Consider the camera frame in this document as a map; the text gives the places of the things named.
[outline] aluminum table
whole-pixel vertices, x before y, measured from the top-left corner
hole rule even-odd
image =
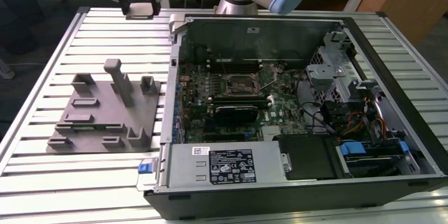
[[[74,73],[109,80],[102,63],[118,58],[130,80],[151,75],[162,82],[151,148],[158,148],[169,64],[169,15],[125,20],[117,8],[79,8],[35,86],[0,143],[0,222],[179,223],[165,221],[134,188],[137,165],[157,151],[125,154],[45,153],[47,137],[73,91]],[[186,13],[211,13],[191,10]],[[448,147],[448,85],[386,17],[375,13],[293,12],[302,16],[350,16],[378,52],[439,142]],[[359,61],[366,76],[369,69]],[[446,223],[448,187],[411,194],[382,207],[339,209],[190,221],[189,223]]]

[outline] motherboard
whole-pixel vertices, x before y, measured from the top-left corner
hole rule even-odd
[[[185,143],[266,141],[306,133],[285,63],[179,64]]]

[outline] power supply label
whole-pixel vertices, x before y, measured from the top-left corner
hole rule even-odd
[[[250,149],[209,151],[207,158],[213,185],[257,181]]]

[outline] blue latch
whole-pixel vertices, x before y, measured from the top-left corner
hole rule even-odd
[[[339,146],[342,155],[347,154],[365,154],[362,143],[359,142],[346,142]]]
[[[151,164],[138,164],[138,174],[150,174]]]
[[[399,147],[403,153],[406,153],[409,151],[409,147],[407,144],[405,143],[405,141],[399,141]]]

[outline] sticker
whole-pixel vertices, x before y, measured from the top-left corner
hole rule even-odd
[[[250,149],[209,151],[207,159],[213,185],[257,181]]]
[[[193,147],[191,155],[207,155],[209,151],[210,151],[209,147]]]

